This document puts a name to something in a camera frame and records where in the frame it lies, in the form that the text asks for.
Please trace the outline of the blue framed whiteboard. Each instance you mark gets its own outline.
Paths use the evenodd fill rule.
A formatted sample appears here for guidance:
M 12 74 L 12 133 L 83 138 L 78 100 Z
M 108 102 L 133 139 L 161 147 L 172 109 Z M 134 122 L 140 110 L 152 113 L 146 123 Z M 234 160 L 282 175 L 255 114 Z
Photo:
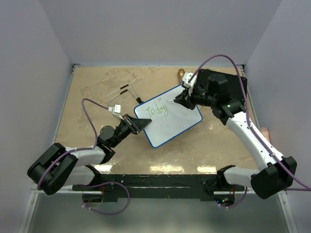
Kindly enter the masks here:
M 152 120 L 144 132 L 153 148 L 164 145 L 203 120 L 197 106 L 190 110 L 175 102 L 166 102 L 173 100 L 183 90 L 181 85 L 175 86 L 134 108 L 137 118 Z

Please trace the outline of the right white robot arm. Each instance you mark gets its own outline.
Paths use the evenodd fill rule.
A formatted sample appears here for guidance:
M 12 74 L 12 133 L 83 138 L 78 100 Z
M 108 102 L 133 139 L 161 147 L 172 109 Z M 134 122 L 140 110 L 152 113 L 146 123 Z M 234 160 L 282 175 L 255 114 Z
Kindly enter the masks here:
M 245 106 L 230 93 L 225 74 L 201 70 L 198 75 L 185 73 L 181 94 L 174 102 L 193 110 L 197 105 L 212 109 L 213 115 L 227 126 L 253 157 L 257 169 L 229 165 L 217 172 L 216 185 L 227 191 L 233 185 L 252 188 L 262 199 L 289 188 L 293 184 L 297 162 L 275 149 L 250 121 Z

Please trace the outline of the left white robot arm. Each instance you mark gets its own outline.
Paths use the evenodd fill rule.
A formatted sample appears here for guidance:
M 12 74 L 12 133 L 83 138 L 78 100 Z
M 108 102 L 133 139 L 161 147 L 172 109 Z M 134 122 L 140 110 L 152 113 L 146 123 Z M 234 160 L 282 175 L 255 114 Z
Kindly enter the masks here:
M 82 184 L 89 190 L 100 187 L 99 172 L 93 165 L 109 162 L 113 150 L 130 134 L 143 131 L 152 120 L 122 116 L 117 127 L 104 126 L 97 135 L 95 146 L 67 148 L 60 143 L 52 144 L 28 169 L 28 177 L 37 188 L 52 195 L 63 186 Z

